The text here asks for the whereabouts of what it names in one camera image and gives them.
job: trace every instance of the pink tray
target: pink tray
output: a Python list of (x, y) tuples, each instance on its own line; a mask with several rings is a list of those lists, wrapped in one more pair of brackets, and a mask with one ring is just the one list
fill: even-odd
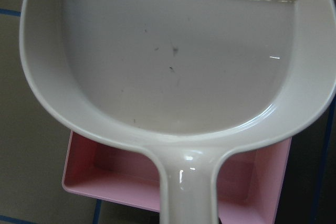
[[(274, 223), (290, 139), (229, 158), (217, 179), (218, 215), (226, 224)], [(63, 175), (70, 192), (160, 211), (159, 174), (142, 154), (71, 133)]]

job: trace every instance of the blue grout line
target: blue grout line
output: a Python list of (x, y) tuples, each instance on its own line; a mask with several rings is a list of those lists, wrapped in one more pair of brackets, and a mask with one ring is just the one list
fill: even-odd
[(322, 154), (321, 154), (321, 161), (320, 161), (320, 165), (319, 165), (317, 182), (316, 182), (314, 198), (313, 198), (312, 208), (311, 208), (310, 224), (314, 224), (315, 221), (316, 221), (316, 217), (317, 217), (317, 212), (318, 212), (318, 207), (319, 207), (319, 199), (320, 199), (320, 194), (321, 194), (321, 191), (322, 191), (323, 176), (324, 176), (324, 172), (326, 170), (327, 159), (328, 159), (328, 147), (329, 147), (329, 144), (330, 144), (333, 118), (334, 118), (334, 114), (335, 114), (335, 107), (336, 107), (336, 97), (334, 97), (334, 99), (332, 100), (332, 102), (330, 104), (330, 107), (329, 107), (327, 128), (325, 130), (323, 148), (322, 148)]
[(92, 224), (98, 224), (99, 222), (99, 215), (100, 215), (100, 208), (101, 208), (101, 199), (97, 199), (95, 213), (93, 215)]
[(3, 216), (3, 215), (0, 215), (0, 220), (6, 221), (6, 222), (9, 222), (9, 223), (14, 223), (14, 224), (35, 224), (34, 222), (15, 219), (15, 218)]
[(16, 17), (21, 16), (21, 12), (17, 12), (15, 10), (1, 9), (1, 8), (0, 8), (0, 14), (5, 14), (5, 15), (9, 15), (9, 16), (16, 16)]

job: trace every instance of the tiled floor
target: tiled floor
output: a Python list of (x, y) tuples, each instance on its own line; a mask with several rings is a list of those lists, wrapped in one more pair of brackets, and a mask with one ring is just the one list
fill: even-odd
[[(19, 12), (21, 1), (0, 0), (0, 9)], [(97, 223), (95, 199), (62, 189), (69, 130), (54, 120), (30, 91), (19, 60), (19, 17), (3, 13), (0, 14), (0, 224)], [(328, 112), (293, 139), (276, 223), (291, 223), (289, 213), (296, 213), (292, 223), (307, 223), (309, 219), (302, 215), (309, 213), (311, 207), (312, 197), (307, 195), (313, 195), (313, 178), (318, 169), (327, 117)], [(336, 129), (330, 146), (333, 151), (336, 150), (335, 139)], [(334, 204), (329, 204), (329, 198), (336, 196), (333, 183), (336, 161), (335, 155), (331, 156), (325, 174), (327, 183), (322, 189), (324, 207), (320, 208), (316, 222), (321, 224), (333, 223), (330, 220)], [(145, 224), (151, 216), (157, 214), (103, 202), (99, 223)]]

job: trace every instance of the white scoop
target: white scoop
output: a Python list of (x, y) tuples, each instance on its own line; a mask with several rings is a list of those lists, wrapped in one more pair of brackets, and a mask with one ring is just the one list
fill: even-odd
[(296, 134), (336, 80), (332, 0), (24, 0), (37, 99), (161, 176), (160, 223), (217, 223), (224, 160)]

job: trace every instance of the pink plastic container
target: pink plastic container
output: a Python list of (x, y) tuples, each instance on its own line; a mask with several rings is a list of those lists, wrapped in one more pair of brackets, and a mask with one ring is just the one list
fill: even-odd
[[(290, 139), (229, 158), (217, 179), (218, 215), (226, 224), (274, 223)], [(71, 133), (62, 180), (66, 191), (160, 211), (159, 174), (134, 152)]]

